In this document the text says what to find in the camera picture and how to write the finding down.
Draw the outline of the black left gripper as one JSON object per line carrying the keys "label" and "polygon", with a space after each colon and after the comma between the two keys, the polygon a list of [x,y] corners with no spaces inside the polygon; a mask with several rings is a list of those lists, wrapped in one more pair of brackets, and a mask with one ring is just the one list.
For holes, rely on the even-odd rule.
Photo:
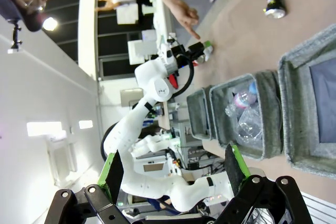
{"label": "black left gripper", "polygon": [[190,45],[185,48],[183,45],[181,46],[182,56],[188,59],[197,59],[201,55],[203,55],[204,48],[211,47],[212,44],[209,40],[204,42],[197,42],[195,44]]}

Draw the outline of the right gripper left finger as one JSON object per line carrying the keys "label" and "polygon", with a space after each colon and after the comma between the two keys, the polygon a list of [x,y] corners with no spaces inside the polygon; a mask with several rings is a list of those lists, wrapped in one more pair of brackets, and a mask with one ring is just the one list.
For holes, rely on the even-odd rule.
{"label": "right gripper left finger", "polygon": [[108,155],[95,184],[78,192],[58,190],[44,224],[85,224],[97,218],[101,224],[131,224],[117,206],[124,169],[118,152]]}

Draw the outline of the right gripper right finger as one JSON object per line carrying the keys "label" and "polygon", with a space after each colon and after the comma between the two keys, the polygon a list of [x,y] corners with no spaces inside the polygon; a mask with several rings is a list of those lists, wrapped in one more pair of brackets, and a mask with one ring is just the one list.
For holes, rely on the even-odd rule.
{"label": "right gripper right finger", "polygon": [[253,175],[236,145],[226,146],[224,164],[234,196],[215,224],[246,224],[256,209],[266,209],[273,224],[313,224],[294,178]]}

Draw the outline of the clear plastic cup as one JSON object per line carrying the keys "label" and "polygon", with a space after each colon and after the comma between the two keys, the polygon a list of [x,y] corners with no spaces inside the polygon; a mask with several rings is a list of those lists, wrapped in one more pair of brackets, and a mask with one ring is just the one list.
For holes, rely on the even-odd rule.
{"label": "clear plastic cup", "polygon": [[238,120],[237,142],[243,146],[262,148],[262,129],[259,104],[256,102],[247,107]]}

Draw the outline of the clear bottle pink label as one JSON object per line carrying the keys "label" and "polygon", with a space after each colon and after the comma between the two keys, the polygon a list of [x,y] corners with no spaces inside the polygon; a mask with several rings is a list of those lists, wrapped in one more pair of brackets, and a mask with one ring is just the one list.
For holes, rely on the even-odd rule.
{"label": "clear bottle pink label", "polygon": [[256,83],[252,82],[248,89],[241,90],[233,97],[232,101],[225,109],[225,113],[229,117],[240,117],[242,113],[250,105],[253,105],[257,101],[257,87]]}

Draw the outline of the person's right hand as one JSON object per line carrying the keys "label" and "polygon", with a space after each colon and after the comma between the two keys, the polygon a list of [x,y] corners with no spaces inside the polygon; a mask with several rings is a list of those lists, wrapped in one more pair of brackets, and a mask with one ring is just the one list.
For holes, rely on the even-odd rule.
{"label": "person's right hand", "polygon": [[192,37],[199,40],[200,35],[194,30],[194,26],[199,22],[197,10],[189,7],[182,0],[177,0],[169,9],[180,25],[184,27]]}

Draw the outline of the grey fabric basket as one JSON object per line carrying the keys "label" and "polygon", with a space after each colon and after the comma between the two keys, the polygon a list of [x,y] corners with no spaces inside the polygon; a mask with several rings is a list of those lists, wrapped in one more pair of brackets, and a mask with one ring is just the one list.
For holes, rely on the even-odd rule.
{"label": "grey fabric basket", "polygon": [[[257,98],[261,119],[261,147],[252,144],[239,144],[238,120],[225,113],[225,108],[233,98],[233,93],[248,87],[254,82],[257,87]],[[282,115],[278,74],[276,70],[264,70],[256,73],[247,73],[227,82],[210,88],[211,103],[215,136],[219,145],[226,148],[228,144],[237,144],[242,155],[262,160],[278,156],[282,152]]]}
{"label": "grey fabric basket", "polygon": [[187,97],[192,136],[201,141],[215,138],[209,92],[212,86],[201,88]]}
{"label": "grey fabric basket", "polygon": [[288,163],[336,179],[336,23],[285,53],[278,77]]}

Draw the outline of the aluminium slotted base plate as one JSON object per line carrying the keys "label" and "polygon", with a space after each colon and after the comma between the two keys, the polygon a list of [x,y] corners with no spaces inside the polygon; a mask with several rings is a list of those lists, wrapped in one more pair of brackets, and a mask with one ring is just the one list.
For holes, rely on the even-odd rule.
{"label": "aluminium slotted base plate", "polygon": [[301,193],[314,224],[336,224],[336,205]]}

